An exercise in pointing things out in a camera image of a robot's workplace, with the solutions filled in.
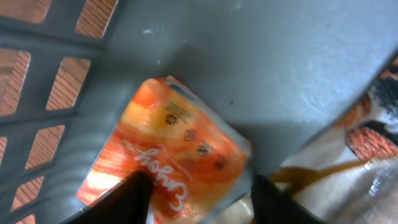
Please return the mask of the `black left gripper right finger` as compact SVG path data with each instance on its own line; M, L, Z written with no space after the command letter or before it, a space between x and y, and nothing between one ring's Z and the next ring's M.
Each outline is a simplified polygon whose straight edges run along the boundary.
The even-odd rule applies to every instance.
M269 179L256 175L251 187L255 223L322 224L290 196L282 193Z

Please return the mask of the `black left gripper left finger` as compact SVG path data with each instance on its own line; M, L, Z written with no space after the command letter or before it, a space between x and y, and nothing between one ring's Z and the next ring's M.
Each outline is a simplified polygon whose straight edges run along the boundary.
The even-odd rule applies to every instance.
M68 221L69 224L145 224L154 184L143 173L131 174L95 206Z

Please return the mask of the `orange tissue pack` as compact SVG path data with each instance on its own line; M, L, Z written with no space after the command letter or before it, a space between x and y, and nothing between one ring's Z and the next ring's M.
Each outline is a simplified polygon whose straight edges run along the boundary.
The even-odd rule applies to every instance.
M108 138L77 198L94 205L136 171L154 181L156 223L198 223L231 192L250 142L174 77L144 81Z

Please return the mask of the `brown bread bag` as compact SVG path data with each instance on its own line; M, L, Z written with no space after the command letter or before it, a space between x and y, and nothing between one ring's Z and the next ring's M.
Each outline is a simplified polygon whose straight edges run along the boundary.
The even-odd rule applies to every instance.
M396 223L397 61L332 127L266 178L324 223ZM215 223L255 223L251 193Z

